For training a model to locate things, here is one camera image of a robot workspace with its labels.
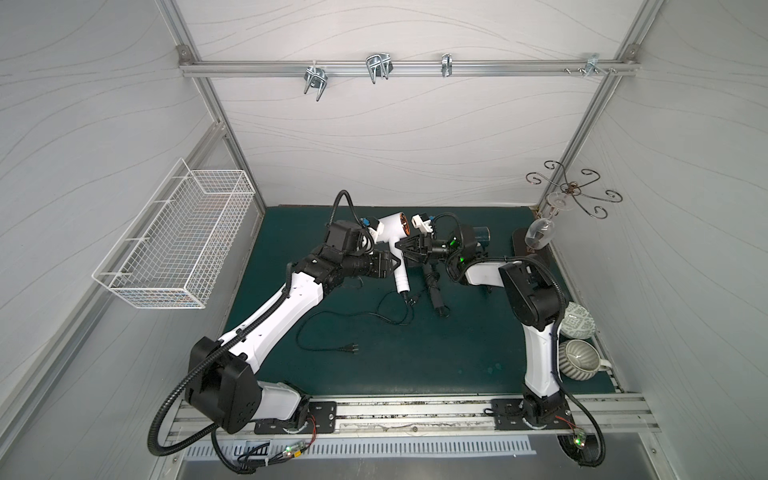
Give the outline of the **white hair dryer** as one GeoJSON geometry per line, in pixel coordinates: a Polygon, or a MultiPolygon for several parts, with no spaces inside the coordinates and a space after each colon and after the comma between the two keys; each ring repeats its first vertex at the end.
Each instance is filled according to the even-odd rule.
{"type": "Polygon", "coordinates": [[[410,235],[410,226],[405,214],[398,212],[380,218],[375,232],[375,242],[387,244],[391,254],[399,261],[393,272],[396,290],[401,295],[407,295],[410,292],[410,284],[403,253],[397,246],[399,241],[410,235]]]}

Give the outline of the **grey hair dryer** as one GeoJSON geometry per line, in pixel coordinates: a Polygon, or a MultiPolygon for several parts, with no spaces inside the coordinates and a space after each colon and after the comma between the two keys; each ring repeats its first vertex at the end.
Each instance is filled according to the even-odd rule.
{"type": "Polygon", "coordinates": [[[424,264],[422,272],[433,310],[440,318],[448,318],[450,316],[450,308],[445,304],[440,290],[439,273],[432,264],[424,264]]]}

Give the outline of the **green hair dryer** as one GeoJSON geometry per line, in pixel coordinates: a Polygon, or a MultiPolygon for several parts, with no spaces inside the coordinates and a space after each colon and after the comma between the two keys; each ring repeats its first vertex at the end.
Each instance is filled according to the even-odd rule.
{"type": "Polygon", "coordinates": [[[487,248],[489,246],[490,240],[491,240],[491,233],[490,233],[490,229],[487,226],[472,227],[471,233],[474,238],[474,241],[481,248],[487,248]]]}

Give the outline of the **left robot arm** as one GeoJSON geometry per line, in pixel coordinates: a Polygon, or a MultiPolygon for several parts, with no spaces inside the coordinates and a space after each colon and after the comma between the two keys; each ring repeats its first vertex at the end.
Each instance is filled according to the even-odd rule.
{"type": "Polygon", "coordinates": [[[190,352],[189,370],[155,414],[147,435],[156,457],[175,454],[218,430],[234,434],[252,422],[277,422],[300,432],[309,417],[309,397],[286,383],[261,382],[256,374],[289,330],[346,278],[393,276],[408,291],[403,254],[396,244],[410,233],[404,213],[365,221],[330,218],[322,244],[286,267],[285,283],[257,311],[219,339],[201,338],[190,352]],[[179,397],[210,423],[165,446],[160,429],[179,397]]]}

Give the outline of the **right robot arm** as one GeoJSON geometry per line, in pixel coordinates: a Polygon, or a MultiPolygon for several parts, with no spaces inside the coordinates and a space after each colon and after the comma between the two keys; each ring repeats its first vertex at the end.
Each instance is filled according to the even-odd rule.
{"type": "Polygon", "coordinates": [[[569,430],[557,437],[562,451],[582,467],[596,468],[606,457],[604,434],[594,415],[570,393],[561,378],[558,352],[560,326],[568,305],[548,265],[535,255],[491,258],[486,249],[490,230],[455,223],[450,236],[437,236],[443,216],[400,213],[397,225],[405,236],[394,241],[402,258],[416,264],[441,262],[451,280],[467,286],[502,289],[513,318],[521,324],[526,354],[522,398],[517,403],[495,400],[486,411],[500,428],[517,423],[531,430],[560,425],[569,430]]]}

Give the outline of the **green table mat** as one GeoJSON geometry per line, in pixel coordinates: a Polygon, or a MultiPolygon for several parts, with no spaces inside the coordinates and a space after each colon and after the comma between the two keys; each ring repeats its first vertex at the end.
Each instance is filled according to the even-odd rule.
{"type": "MultiPolygon", "coordinates": [[[[283,285],[285,269],[324,239],[330,218],[383,217],[389,206],[266,211],[228,326],[254,313],[283,285]]],[[[314,395],[517,394],[525,375],[521,324],[500,289],[439,278],[450,308],[440,318],[420,269],[409,271],[416,303],[407,307],[392,279],[349,278],[271,350],[257,377],[314,395]]]]}

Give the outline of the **black ornate jewelry stand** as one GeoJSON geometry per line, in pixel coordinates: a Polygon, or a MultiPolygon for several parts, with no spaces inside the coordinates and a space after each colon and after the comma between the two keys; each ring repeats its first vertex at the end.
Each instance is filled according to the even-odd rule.
{"type": "Polygon", "coordinates": [[[531,171],[525,180],[534,186],[545,184],[551,188],[544,197],[544,207],[536,213],[535,220],[526,230],[523,241],[529,254],[545,250],[556,235],[555,217],[561,212],[578,208],[588,217],[605,220],[608,211],[604,204],[619,204],[624,201],[623,195],[614,189],[605,189],[600,195],[588,192],[590,186],[601,181],[601,174],[591,168],[582,168],[580,180],[568,177],[566,167],[562,162],[548,159],[543,163],[547,174],[531,171]]]}

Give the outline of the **metal hook clamp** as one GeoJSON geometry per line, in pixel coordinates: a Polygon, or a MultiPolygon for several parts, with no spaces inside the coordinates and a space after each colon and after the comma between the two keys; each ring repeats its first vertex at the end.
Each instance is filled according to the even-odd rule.
{"type": "Polygon", "coordinates": [[[317,65],[311,65],[306,69],[304,73],[304,94],[308,94],[310,90],[315,90],[315,101],[319,102],[327,85],[328,75],[324,68],[317,65]]]}
{"type": "Polygon", "coordinates": [[[453,57],[450,53],[445,53],[441,57],[441,75],[443,78],[449,78],[453,71],[453,57]]]}
{"type": "Polygon", "coordinates": [[[598,54],[592,54],[589,56],[585,63],[576,69],[564,68],[563,71],[570,76],[578,75],[583,78],[590,76],[612,76],[616,75],[618,71],[613,67],[605,67],[600,63],[600,57],[598,54]]]}
{"type": "Polygon", "coordinates": [[[365,60],[365,66],[373,84],[376,84],[379,78],[388,80],[393,70],[389,53],[376,53],[368,56],[365,60]]]}

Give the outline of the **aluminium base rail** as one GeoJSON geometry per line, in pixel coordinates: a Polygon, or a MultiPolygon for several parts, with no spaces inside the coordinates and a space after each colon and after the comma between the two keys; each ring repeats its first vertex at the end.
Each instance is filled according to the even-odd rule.
{"type": "MultiPolygon", "coordinates": [[[[660,425],[645,398],[636,393],[586,394],[577,399],[604,435],[659,433],[660,425]]],[[[573,425],[595,431],[587,415],[569,403],[546,427],[530,428],[510,416],[518,395],[447,395],[405,397],[318,397],[309,404],[319,433],[326,438],[558,435],[573,425]]]]}

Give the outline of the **aluminium top rail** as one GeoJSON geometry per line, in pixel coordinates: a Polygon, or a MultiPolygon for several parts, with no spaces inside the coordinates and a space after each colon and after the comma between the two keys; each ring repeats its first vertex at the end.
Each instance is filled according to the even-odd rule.
{"type": "MultiPolygon", "coordinates": [[[[460,60],[453,57],[450,77],[544,77],[565,76],[563,69],[576,69],[586,59],[577,60],[460,60]]],[[[641,69],[637,62],[600,59],[605,67],[613,67],[618,76],[630,76],[641,69]]],[[[392,60],[391,78],[443,78],[441,58],[431,60],[392,60]]],[[[182,75],[188,78],[300,78],[311,65],[324,68],[330,78],[367,77],[363,60],[316,61],[200,61],[182,65],[182,75]]]]}

